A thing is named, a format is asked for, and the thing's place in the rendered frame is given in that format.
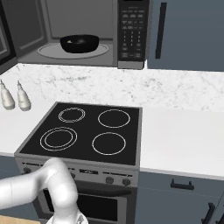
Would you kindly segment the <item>black bowl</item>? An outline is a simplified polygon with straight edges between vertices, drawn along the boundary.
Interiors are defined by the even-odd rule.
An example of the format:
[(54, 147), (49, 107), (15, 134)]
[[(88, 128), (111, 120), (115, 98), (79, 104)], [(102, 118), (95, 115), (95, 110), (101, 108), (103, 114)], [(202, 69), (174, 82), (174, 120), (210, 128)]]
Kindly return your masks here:
[(69, 35), (59, 40), (60, 45), (67, 53), (90, 53), (97, 49), (99, 37), (89, 34)]

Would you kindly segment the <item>grey microwave turntable plate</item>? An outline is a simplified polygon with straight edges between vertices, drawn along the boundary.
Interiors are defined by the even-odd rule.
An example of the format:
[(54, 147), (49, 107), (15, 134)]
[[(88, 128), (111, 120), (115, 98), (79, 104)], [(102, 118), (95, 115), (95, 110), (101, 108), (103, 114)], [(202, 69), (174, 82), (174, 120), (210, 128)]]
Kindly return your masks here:
[(41, 46), (38, 49), (38, 54), (50, 59), (57, 60), (80, 60), (80, 59), (88, 59), (97, 57), (105, 54), (109, 48), (106, 45), (99, 44), (98, 47), (92, 52), (84, 52), (84, 53), (71, 53), (66, 52), (60, 44), (53, 43)]

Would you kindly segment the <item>grey oven door with window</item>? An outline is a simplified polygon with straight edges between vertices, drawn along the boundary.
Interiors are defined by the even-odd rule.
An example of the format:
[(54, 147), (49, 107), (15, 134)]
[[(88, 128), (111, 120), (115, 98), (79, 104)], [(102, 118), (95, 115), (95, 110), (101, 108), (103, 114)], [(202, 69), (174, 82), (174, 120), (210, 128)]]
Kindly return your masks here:
[(78, 192), (77, 205), (87, 217), (89, 224), (134, 224), (137, 201), (137, 188), (120, 185), (97, 184), (76, 181), (79, 187), (88, 189), (126, 190), (136, 189), (130, 195), (120, 197), (102, 197)]

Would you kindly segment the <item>grey open microwave oven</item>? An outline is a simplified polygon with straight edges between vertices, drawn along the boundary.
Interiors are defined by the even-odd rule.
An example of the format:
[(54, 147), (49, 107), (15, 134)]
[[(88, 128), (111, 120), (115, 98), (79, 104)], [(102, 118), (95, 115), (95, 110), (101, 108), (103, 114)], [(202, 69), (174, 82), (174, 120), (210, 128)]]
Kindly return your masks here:
[[(150, 0), (2, 0), (17, 63), (143, 69), (148, 56)], [(50, 59), (41, 46), (91, 34), (108, 51), (88, 59)]]

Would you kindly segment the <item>blue-grey base cupboard door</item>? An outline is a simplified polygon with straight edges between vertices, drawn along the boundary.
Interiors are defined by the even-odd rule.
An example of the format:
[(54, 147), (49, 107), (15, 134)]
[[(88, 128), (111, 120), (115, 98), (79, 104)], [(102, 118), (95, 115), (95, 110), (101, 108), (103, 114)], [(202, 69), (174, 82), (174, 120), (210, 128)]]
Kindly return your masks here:
[(210, 205), (218, 197), (189, 192), (138, 188), (135, 224), (208, 224)]

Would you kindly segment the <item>dark microwave door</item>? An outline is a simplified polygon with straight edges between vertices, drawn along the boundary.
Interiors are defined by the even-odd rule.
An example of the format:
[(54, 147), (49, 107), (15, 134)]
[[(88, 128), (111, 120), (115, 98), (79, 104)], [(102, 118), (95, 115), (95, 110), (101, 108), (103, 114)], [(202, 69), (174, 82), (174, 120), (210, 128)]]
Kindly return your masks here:
[(10, 28), (0, 0), (0, 75), (18, 63), (16, 51), (11, 38)]

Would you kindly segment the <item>grey stove with black hob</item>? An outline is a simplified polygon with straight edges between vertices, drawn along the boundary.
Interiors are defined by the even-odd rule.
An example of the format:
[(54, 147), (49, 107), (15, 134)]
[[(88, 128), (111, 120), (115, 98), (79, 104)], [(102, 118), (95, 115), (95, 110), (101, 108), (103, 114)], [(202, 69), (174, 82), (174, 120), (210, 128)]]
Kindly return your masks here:
[(17, 166), (35, 172), (61, 158), (74, 182), (125, 186), (129, 179), (137, 188), (141, 124), (140, 108), (56, 102), (15, 152)]

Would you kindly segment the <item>blue-grey drawer front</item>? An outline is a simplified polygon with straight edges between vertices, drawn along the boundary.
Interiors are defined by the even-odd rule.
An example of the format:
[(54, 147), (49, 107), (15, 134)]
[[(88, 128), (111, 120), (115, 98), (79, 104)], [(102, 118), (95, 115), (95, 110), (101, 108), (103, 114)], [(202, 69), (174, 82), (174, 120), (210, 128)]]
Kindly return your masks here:
[[(172, 179), (176, 183), (194, 185), (194, 190), (171, 188)], [(212, 202), (217, 203), (224, 193), (224, 181), (207, 178), (184, 177), (171, 174), (161, 174), (141, 171), (139, 173), (137, 201), (171, 203)]]

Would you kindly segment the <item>blue-grey base cupboard run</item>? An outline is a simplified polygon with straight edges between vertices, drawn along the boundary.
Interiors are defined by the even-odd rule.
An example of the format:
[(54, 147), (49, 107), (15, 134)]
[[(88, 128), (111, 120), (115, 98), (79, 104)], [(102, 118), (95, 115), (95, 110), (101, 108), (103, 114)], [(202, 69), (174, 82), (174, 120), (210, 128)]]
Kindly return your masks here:
[[(0, 179), (14, 177), (20, 174), (14, 157), (0, 156)], [(0, 215), (21, 218), (31, 221), (39, 221), (39, 217), (32, 203), (22, 206), (14, 206), (7, 209), (0, 209)]]

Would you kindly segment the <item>blue-grey wall cupboard door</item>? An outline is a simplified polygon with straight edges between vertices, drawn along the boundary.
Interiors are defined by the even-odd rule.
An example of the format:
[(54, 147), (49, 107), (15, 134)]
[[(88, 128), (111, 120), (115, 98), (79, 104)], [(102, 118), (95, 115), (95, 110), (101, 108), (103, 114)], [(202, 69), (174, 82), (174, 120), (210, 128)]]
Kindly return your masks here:
[[(167, 8), (155, 59), (161, 3)], [(224, 0), (153, 0), (148, 68), (224, 72)]]

